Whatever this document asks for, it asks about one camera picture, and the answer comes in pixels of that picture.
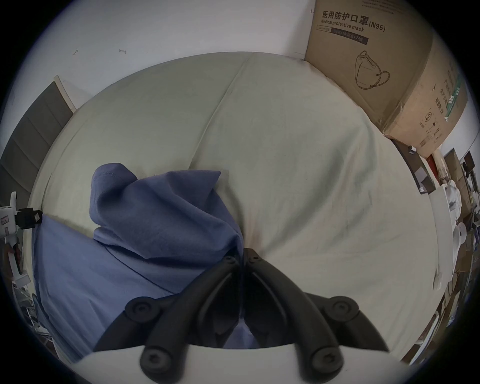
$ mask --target blue blanket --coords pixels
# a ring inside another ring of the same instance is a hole
[[[214,190],[219,176],[187,170],[137,180],[106,164],[92,177],[93,239],[44,216],[32,235],[37,315],[72,362],[129,300],[179,293],[229,250],[242,254],[240,229]],[[241,329],[232,337],[230,348],[253,342]]]

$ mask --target wrinkled fabric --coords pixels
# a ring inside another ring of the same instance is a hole
[[[36,308],[72,362],[131,299],[179,293],[229,250],[242,254],[240,229],[213,189],[219,176],[192,170],[137,180],[106,164],[92,177],[93,239],[44,215],[32,234]]]

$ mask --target bed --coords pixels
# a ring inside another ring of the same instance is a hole
[[[428,195],[363,110],[302,60],[205,54],[116,82],[57,137],[30,206],[92,237],[91,178],[112,162],[139,179],[220,170],[216,190],[245,247],[306,292],[352,297],[398,359],[438,306]]]

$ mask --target cluttered shelf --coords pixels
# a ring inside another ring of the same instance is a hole
[[[467,153],[460,161],[454,149],[445,157],[431,156],[429,165],[440,183],[453,184],[459,190],[461,209],[458,223],[466,229],[465,241],[458,247],[452,280],[417,343],[403,357],[409,364],[420,364],[431,357],[449,334],[455,318],[462,312],[480,271],[480,250],[478,244],[478,224],[480,206],[478,203],[478,185],[474,173],[474,163]]]

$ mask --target white device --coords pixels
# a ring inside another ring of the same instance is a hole
[[[5,243],[9,244],[13,249],[18,243],[18,229],[33,228],[41,221],[41,211],[34,211],[32,208],[25,208],[17,211],[17,193],[12,192],[10,195],[10,205],[0,207],[0,239],[5,239]],[[14,284],[18,288],[21,288],[30,283],[28,273],[20,273],[13,253],[8,252],[8,260],[10,268],[12,269]]]

